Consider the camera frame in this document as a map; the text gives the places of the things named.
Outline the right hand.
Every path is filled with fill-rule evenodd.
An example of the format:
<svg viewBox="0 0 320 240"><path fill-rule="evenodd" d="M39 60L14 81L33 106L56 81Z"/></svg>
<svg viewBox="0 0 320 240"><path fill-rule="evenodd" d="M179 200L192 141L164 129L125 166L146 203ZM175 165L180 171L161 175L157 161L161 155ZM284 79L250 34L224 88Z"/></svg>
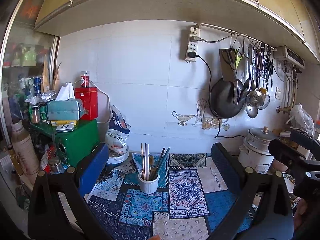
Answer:
<svg viewBox="0 0 320 240"><path fill-rule="evenodd" d="M294 230L297 230L304 223L307 209L307 202L304 199L300 199L296 206L295 214L293 215Z"/></svg>

